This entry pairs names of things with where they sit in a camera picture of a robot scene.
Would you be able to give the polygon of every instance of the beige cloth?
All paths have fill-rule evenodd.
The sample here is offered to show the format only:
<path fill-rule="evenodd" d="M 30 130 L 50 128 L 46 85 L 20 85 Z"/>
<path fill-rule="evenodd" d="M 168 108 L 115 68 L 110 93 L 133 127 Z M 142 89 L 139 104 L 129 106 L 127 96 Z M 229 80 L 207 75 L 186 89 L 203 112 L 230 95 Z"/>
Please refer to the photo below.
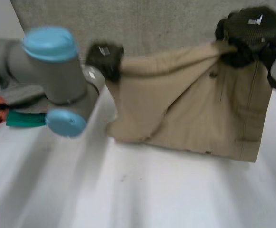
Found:
<path fill-rule="evenodd" d="M 220 56 L 232 51 L 219 41 L 125 58 L 121 80 L 106 82 L 118 111 L 108 134 L 255 162 L 272 89 L 261 63 L 241 69 L 223 64 Z"/>

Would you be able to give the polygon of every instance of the white surface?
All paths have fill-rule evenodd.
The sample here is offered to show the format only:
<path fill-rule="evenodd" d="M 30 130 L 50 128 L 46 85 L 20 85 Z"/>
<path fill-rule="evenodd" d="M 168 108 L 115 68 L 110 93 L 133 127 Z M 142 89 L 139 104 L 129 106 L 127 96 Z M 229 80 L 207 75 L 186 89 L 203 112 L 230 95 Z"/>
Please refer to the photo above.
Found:
<path fill-rule="evenodd" d="M 116 144 L 113 116 L 105 89 L 78 139 L 0 125 L 0 228 L 276 227 L 276 92 L 255 164 Z"/>

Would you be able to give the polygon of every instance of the teal fabric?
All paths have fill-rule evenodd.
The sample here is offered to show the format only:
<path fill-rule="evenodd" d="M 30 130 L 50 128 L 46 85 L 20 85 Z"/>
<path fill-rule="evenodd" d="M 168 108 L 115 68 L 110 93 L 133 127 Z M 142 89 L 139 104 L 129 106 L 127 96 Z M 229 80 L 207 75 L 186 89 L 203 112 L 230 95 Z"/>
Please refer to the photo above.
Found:
<path fill-rule="evenodd" d="M 18 113 L 13 110 L 8 111 L 6 125 L 14 127 L 39 127 L 46 125 L 45 113 Z"/>

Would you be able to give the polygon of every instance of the gray wall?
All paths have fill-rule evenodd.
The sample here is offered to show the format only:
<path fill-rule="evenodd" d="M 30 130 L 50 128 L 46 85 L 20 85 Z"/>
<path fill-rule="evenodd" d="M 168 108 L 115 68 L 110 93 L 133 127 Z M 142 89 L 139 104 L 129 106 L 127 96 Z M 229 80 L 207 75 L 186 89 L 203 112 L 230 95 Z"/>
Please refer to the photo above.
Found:
<path fill-rule="evenodd" d="M 92 40 L 113 40 L 125 54 L 145 54 L 214 39 L 217 22 L 232 10 L 276 0 L 11 0 L 24 28 L 69 28 L 84 57 Z"/>

